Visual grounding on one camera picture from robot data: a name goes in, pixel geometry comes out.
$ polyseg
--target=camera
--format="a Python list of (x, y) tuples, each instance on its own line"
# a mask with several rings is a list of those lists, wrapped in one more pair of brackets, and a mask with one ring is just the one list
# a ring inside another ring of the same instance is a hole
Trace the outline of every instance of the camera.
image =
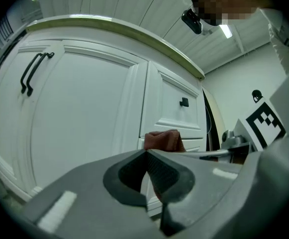
[(203, 25), (200, 22), (200, 17), (193, 12), (192, 9), (188, 9), (183, 12), (182, 20), (186, 25), (193, 30), (195, 34), (201, 34), (203, 30)]

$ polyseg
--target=drawer knob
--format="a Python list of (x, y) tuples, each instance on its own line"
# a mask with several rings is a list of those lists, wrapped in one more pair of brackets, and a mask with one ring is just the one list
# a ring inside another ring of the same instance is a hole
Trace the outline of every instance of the drawer knob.
[(182, 101), (180, 101), (180, 106), (189, 107), (189, 100), (187, 98), (182, 98)]

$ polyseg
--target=white wall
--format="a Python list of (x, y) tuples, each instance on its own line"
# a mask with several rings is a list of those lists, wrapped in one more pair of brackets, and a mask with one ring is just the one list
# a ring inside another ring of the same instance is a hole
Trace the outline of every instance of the white wall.
[(264, 45), (208, 74), (202, 85), (214, 96), (226, 129), (253, 105), (253, 90), (269, 99), (286, 78), (271, 44)]
[(23, 17), (20, 1), (17, 0), (6, 12), (7, 19), (13, 32), (16, 32), (24, 23), (21, 21)]

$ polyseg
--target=countertop edge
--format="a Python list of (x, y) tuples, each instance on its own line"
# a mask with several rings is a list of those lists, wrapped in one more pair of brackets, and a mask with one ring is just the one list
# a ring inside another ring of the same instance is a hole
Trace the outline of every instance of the countertop edge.
[(96, 15), (64, 15), (36, 20), (27, 26), (27, 32), (63, 26), (82, 26), (107, 30), (140, 41), (177, 62), (199, 80), (204, 72), (190, 58), (159, 36), (132, 23)]

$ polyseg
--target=towel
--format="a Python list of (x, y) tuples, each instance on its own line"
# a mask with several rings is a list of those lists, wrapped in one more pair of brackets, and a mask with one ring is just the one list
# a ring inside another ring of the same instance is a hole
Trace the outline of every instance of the towel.
[(171, 129), (145, 134), (144, 149), (159, 149), (168, 152), (185, 152), (180, 132)]

